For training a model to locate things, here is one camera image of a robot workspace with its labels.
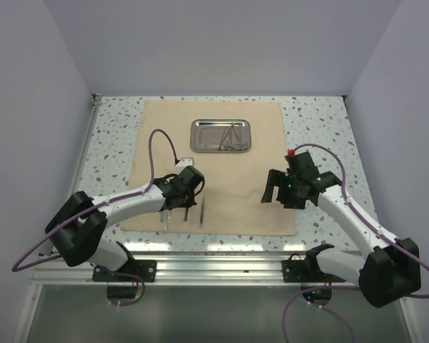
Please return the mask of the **straight steel tweezers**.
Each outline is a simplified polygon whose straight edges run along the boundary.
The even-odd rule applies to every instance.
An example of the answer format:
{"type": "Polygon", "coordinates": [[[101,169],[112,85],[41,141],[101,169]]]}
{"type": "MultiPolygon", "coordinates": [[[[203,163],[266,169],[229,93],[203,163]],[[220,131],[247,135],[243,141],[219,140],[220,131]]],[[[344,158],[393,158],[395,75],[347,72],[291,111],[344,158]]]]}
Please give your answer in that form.
{"type": "Polygon", "coordinates": [[[188,215],[189,215],[189,207],[186,207],[184,209],[184,222],[187,222],[188,220],[188,215]]]}

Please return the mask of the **ribbed scalpel handle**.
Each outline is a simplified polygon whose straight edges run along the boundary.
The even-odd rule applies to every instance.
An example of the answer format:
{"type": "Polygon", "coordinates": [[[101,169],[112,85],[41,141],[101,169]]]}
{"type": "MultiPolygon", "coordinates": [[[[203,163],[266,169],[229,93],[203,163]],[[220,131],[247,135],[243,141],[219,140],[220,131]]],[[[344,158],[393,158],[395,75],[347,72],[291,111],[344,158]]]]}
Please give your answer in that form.
{"type": "Polygon", "coordinates": [[[169,229],[169,219],[170,219],[170,218],[168,218],[168,211],[169,211],[169,210],[164,210],[164,211],[163,211],[163,212],[165,213],[165,220],[164,220],[164,222],[163,222],[164,230],[168,230],[168,229],[169,229]]]}

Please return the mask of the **crossing steel tweezers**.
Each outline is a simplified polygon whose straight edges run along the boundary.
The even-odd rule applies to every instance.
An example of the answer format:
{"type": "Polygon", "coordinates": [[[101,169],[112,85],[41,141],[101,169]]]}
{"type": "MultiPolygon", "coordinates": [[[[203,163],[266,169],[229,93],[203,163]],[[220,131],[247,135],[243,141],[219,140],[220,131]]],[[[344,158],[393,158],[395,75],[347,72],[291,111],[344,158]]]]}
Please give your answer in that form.
{"type": "Polygon", "coordinates": [[[202,230],[204,223],[204,211],[205,211],[205,203],[206,203],[206,194],[202,197],[202,203],[200,207],[200,215],[199,215],[199,229],[202,230]]]}

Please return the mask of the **beige cloth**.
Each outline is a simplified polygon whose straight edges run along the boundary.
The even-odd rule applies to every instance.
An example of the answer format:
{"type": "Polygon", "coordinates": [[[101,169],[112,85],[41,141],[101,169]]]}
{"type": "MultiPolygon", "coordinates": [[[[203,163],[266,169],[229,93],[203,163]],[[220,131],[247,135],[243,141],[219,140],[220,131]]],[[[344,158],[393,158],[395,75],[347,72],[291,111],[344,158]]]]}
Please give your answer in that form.
{"type": "Polygon", "coordinates": [[[169,231],[187,234],[294,236],[295,212],[273,201],[262,204],[268,171],[284,170],[287,153],[280,104],[277,102],[217,102],[149,100],[144,106],[129,188],[150,179],[148,152],[153,152],[156,177],[174,171],[174,158],[192,157],[205,176],[196,206],[172,210],[169,231]],[[246,153],[196,153],[190,148],[191,125],[197,119],[242,119],[250,123],[252,148],[246,153]],[[199,229],[202,197],[204,223],[199,229]]]}

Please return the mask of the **steel instrument tray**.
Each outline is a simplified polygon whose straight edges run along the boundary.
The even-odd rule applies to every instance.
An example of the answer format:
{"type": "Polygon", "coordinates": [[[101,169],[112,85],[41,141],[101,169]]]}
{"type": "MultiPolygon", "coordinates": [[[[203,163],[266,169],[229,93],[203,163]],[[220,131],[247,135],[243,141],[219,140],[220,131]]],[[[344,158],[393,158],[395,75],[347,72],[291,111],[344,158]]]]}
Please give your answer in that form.
{"type": "Polygon", "coordinates": [[[252,148],[250,123],[240,119],[195,120],[190,148],[196,153],[246,153],[252,148]]]}

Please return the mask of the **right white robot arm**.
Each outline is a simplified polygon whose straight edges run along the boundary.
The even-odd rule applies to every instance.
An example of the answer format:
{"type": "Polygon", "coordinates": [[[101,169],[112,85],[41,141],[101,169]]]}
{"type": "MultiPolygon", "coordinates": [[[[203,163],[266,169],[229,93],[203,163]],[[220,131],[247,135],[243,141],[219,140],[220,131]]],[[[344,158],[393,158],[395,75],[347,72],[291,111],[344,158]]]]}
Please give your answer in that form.
{"type": "Polygon", "coordinates": [[[310,153],[288,153],[285,171],[271,169],[262,203],[277,200],[286,209],[304,209],[312,202],[328,214],[349,236],[360,255],[321,244],[304,258],[282,261],[285,282],[323,282],[328,277],[355,284],[364,298],[380,308],[421,288],[418,245],[399,239],[358,208],[342,180],[331,171],[319,172],[310,153]]]}

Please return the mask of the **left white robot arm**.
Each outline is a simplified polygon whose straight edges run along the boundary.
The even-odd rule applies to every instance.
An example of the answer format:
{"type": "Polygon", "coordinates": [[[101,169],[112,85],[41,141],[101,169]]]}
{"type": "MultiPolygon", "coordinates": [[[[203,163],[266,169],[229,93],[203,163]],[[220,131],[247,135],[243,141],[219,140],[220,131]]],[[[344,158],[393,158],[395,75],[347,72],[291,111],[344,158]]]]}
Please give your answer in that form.
{"type": "Polygon", "coordinates": [[[72,194],[46,226],[45,233],[70,267],[89,262],[124,281],[137,275],[136,260],[121,243],[103,237],[105,229],[142,214],[159,213],[196,204],[204,176],[193,166],[144,186],[109,197],[72,194]]]}

